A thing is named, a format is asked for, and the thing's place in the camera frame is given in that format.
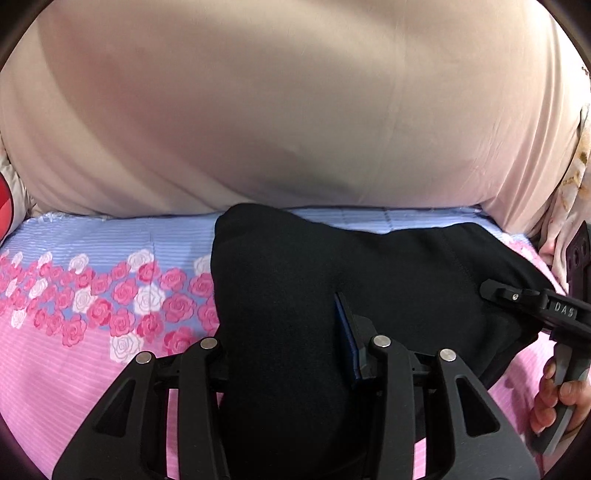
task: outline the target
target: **white rose print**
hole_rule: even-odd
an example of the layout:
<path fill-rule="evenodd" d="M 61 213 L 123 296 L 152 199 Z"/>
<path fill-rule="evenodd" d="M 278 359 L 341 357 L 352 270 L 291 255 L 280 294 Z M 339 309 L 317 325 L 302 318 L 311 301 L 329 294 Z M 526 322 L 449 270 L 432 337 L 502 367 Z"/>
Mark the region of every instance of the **white rose print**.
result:
<path fill-rule="evenodd" d="M 77 275 L 81 274 L 86 266 L 88 265 L 88 255 L 80 254 L 76 255 L 74 258 L 70 260 L 70 264 L 68 265 L 68 270 L 73 270 L 76 272 Z"/>
<path fill-rule="evenodd" d="M 39 280 L 37 280 L 35 282 L 31 291 L 29 292 L 29 298 L 31 300 L 36 299 L 38 296 L 40 296 L 45 291 L 46 288 L 47 288 L 47 280 L 45 278 L 40 278 Z"/>
<path fill-rule="evenodd" d="M 72 304 L 72 311 L 74 313 L 86 313 L 88 307 L 96 300 L 90 294 L 90 286 L 81 288 L 74 293 L 74 302 Z"/>
<path fill-rule="evenodd" d="M 134 312 L 138 315 L 147 315 L 157 312 L 162 308 L 166 294 L 153 283 L 140 287 L 134 298 Z"/>
<path fill-rule="evenodd" d="M 119 364 L 128 364 L 142 351 L 144 339 L 134 332 L 120 337 L 111 337 L 111 360 Z"/>
<path fill-rule="evenodd" d="M 10 295 L 12 295 L 16 289 L 17 289 L 17 279 L 13 278 L 10 281 L 10 283 L 8 284 L 8 287 L 6 287 L 6 296 L 9 297 Z"/>
<path fill-rule="evenodd" d="M 10 326 L 12 328 L 19 329 L 25 322 L 26 317 L 27 312 L 25 310 L 15 310 L 14 312 L 12 312 L 12 317 L 10 318 Z"/>
<path fill-rule="evenodd" d="M 127 263 L 131 266 L 131 272 L 133 273 L 136 273 L 142 265 L 153 261 L 154 254 L 145 248 L 127 257 Z"/>
<path fill-rule="evenodd" d="M 205 255 L 205 257 L 198 258 L 193 262 L 193 269 L 195 270 L 195 276 L 198 277 L 202 273 L 211 273 L 211 255 Z"/>
<path fill-rule="evenodd" d="M 45 252 L 42 256 L 39 257 L 39 260 L 37 260 L 37 266 L 41 268 L 46 263 L 49 263 L 51 260 L 53 260 L 53 255 L 51 254 L 51 252 Z"/>
<path fill-rule="evenodd" d="M 16 267 L 20 262 L 22 262 L 22 252 L 17 253 L 14 257 L 12 257 L 12 264 Z"/>

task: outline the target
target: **bed sheet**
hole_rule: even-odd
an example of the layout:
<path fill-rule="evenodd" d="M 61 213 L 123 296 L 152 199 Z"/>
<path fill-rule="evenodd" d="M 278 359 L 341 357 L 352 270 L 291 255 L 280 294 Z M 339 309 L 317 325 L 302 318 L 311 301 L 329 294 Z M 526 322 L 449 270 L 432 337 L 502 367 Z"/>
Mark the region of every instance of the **bed sheet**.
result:
<path fill-rule="evenodd" d="M 478 223 L 560 289 L 526 237 L 501 232 L 478 209 L 294 213 L 376 233 Z M 209 258 L 216 218 L 115 220 L 48 214 L 25 222 L 0 250 L 0 412 L 48 477 L 88 412 L 139 351 L 179 353 L 215 333 L 219 322 Z M 552 347 L 540 335 L 491 389 L 521 434 L 527 431 L 527 415 Z M 178 478 L 175 418 L 171 393 L 170 478 Z M 424 442 L 415 450 L 415 477 L 420 478 Z"/>

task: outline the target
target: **pillow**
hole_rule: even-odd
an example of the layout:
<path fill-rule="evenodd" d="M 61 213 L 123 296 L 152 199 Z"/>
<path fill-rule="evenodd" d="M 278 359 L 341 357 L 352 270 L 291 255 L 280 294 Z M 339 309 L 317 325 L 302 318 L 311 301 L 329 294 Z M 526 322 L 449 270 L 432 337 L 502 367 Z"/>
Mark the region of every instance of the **pillow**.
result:
<path fill-rule="evenodd" d="M 32 201 L 0 136 L 0 245 L 25 219 Z"/>

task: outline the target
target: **black bracket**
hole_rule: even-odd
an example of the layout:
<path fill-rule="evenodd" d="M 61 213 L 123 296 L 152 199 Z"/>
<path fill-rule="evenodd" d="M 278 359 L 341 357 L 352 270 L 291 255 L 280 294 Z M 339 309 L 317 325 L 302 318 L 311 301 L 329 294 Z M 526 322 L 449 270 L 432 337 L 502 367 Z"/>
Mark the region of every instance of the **black bracket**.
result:
<path fill-rule="evenodd" d="M 362 480 L 413 478 L 415 387 L 423 389 L 426 406 L 428 480 L 539 478 L 523 442 L 455 352 L 409 352 L 354 315 L 342 294 L 335 301 L 350 384 L 375 398 Z M 182 355 L 139 353 L 72 438 L 53 480 L 167 480 L 170 388 L 178 388 L 180 480 L 229 480 L 216 401 L 227 378 L 215 338 Z"/>

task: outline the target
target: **rose pattern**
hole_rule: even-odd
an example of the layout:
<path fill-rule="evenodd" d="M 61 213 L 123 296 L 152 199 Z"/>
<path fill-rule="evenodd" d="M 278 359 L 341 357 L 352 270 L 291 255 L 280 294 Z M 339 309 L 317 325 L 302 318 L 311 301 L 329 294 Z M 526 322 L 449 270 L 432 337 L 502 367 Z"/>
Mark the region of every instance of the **rose pattern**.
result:
<path fill-rule="evenodd" d="M 39 275 L 41 275 L 43 278 L 50 278 L 52 270 L 53 270 L 53 265 L 51 262 L 48 262 L 46 264 L 43 264 L 39 268 Z"/>
<path fill-rule="evenodd" d="M 161 271 L 155 261 L 145 263 L 138 269 L 138 278 L 144 283 L 152 283 L 152 281 L 158 278 L 160 274 Z"/>
<path fill-rule="evenodd" d="M 65 287 L 67 285 L 70 285 L 75 279 L 76 279 L 76 274 L 74 273 L 73 270 L 64 272 L 62 274 L 62 276 L 60 277 L 60 285 L 62 287 Z"/>
<path fill-rule="evenodd" d="M 27 312 L 24 310 L 14 310 L 10 318 L 10 326 L 19 329 L 25 323 L 25 318 L 27 318 Z"/>
<path fill-rule="evenodd" d="M 144 315 L 139 321 L 136 332 L 140 337 L 145 338 L 148 343 L 152 343 L 156 337 L 164 331 L 164 322 L 159 312 Z"/>
<path fill-rule="evenodd" d="M 171 268 L 160 277 L 160 288 L 163 290 L 180 291 L 187 281 L 187 274 L 180 268 Z"/>
<path fill-rule="evenodd" d="M 30 321 L 39 332 L 59 336 L 64 348 L 83 343 L 95 328 L 110 339 L 110 359 L 125 364 L 144 343 L 172 355 L 219 326 L 209 255 L 195 260 L 189 276 L 178 267 L 161 270 L 148 249 L 102 272 L 86 254 L 66 268 L 54 264 L 51 252 L 26 268 L 24 260 L 19 255 L 12 263 L 0 254 L 0 318 L 10 317 L 16 329 Z"/>
<path fill-rule="evenodd" d="M 111 321 L 112 311 L 113 304 L 109 300 L 97 298 L 86 311 L 90 327 L 108 325 Z"/>
<path fill-rule="evenodd" d="M 14 255 L 14 257 L 12 257 L 12 264 L 16 267 L 17 265 L 20 265 L 20 263 L 22 262 L 22 252 L 17 253 L 16 255 Z"/>
<path fill-rule="evenodd" d="M 29 291 L 29 298 L 36 299 L 37 297 L 40 297 L 43 294 L 43 292 L 45 291 L 45 289 L 47 288 L 47 286 L 48 286 L 47 280 L 45 278 L 40 278 L 31 287 L 31 290 Z"/>
<path fill-rule="evenodd" d="M 72 347 L 84 339 L 86 322 L 78 314 L 72 316 L 69 322 L 63 322 L 61 327 L 61 344 Z"/>
<path fill-rule="evenodd" d="M 167 322 L 177 323 L 189 320 L 193 316 L 195 302 L 182 293 L 175 293 L 162 304 Z"/>
<path fill-rule="evenodd" d="M 78 288 L 86 288 L 92 282 L 92 279 L 95 277 L 95 271 L 92 270 L 90 267 L 86 267 L 74 281 L 76 283 L 76 287 Z"/>
<path fill-rule="evenodd" d="M 61 332 L 61 326 L 64 322 L 63 313 L 59 310 L 53 314 L 47 315 L 45 320 L 45 333 L 47 336 L 53 336 Z"/>
<path fill-rule="evenodd" d="M 144 339 L 133 332 L 127 335 L 111 337 L 109 357 L 119 364 L 128 364 L 142 351 Z"/>
<path fill-rule="evenodd" d="M 164 335 L 164 350 L 167 355 L 183 353 L 198 340 L 189 327 L 181 327 Z"/>
<path fill-rule="evenodd" d="M 132 253 L 127 258 L 129 270 L 131 273 L 136 273 L 142 265 L 154 261 L 154 254 L 147 249 L 142 249 L 138 252 Z"/>
<path fill-rule="evenodd" d="M 12 295 L 14 293 L 14 291 L 17 289 L 17 279 L 13 278 L 9 283 L 8 286 L 6 287 L 6 296 L 9 297 L 10 295 Z"/>
<path fill-rule="evenodd" d="M 86 313 L 90 304 L 94 302 L 96 297 L 90 294 L 90 287 L 82 288 L 74 293 L 74 302 L 72 304 L 72 311 L 74 313 Z"/>
<path fill-rule="evenodd" d="M 118 283 L 114 290 L 112 298 L 121 305 L 129 305 L 138 294 L 138 285 L 134 278 L 128 278 L 124 282 Z"/>
<path fill-rule="evenodd" d="M 213 293 L 213 278 L 211 273 L 202 273 L 193 277 L 189 282 L 189 292 L 197 297 L 208 298 Z"/>
<path fill-rule="evenodd" d="M 27 304 L 27 297 L 22 294 L 20 288 L 16 288 L 10 295 L 10 301 L 15 310 L 22 310 Z"/>
<path fill-rule="evenodd" d="M 120 337 L 127 335 L 134 329 L 135 316 L 128 309 L 119 309 L 111 315 L 109 330 L 111 336 Z"/>
<path fill-rule="evenodd" d="M 150 312 L 158 312 L 160 311 L 160 308 L 162 308 L 165 298 L 165 292 L 153 283 L 142 286 L 138 289 L 138 293 L 134 298 L 134 312 L 137 315 L 147 315 Z"/>
<path fill-rule="evenodd" d="M 76 255 L 70 260 L 70 263 L 68 264 L 68 271 L 73 270 L 76 275 L 80 275 L 88 265 L 88 262 L 88 255 Z"/>
<path fill-rule="evenodd" d="M 126 277 L 131 270 L 131 266 L 127 262 L 119 262 L 111 270 L 111 279 L 121 280 Z"/>
<path fill-rule="evenodd" d="M 45 252 L 42 256 L 39 257 L 39 260 L 37 260 L 37 267 L 41 268 L 46 263 L 49 263 L 51 260 L 53 260 L 53 254 L 51 252 Z"/>
<path fill-rule="evenodd" d="M 65 310 L 72 306 L 74 302 L 74 290 L 70 287 L 64 288 L 56 294 L 56 308 Z"/>
<path fill-rule="evenodd" d="M 52 301 L 53 299 L 56 298 L 56 294 L 57 294 L 57 285 L 52 283 L 41 294 L 41 301 L 44 303 L 48 302 L 48 301 Z"/>
<path fill-rule="evenodd" d="M 102 295 L 111 286 L 113 280 L 108 273 L 99 273 L 95 278 L 92 279 L 90 282 L 90 294 L 91 295 Z"/>
<path fill-rule="evenodd" d="M 211 255 L 205 255 L 195 260 L 195 262 L 193 262 L 193 271 L 195 272 L 195 276 L 198 277 L 202 273 L 211 273 L 211 261 Z"/>
<path fill-rule="evenodd" d="M 215 335 L 217 328 L 220 326 L 220 321 L 217 318 L 216 304 L 213 301 L 213 297 L 209 297 L 205 305 L 199 307 L 197 317 L 207 336 Z"/>

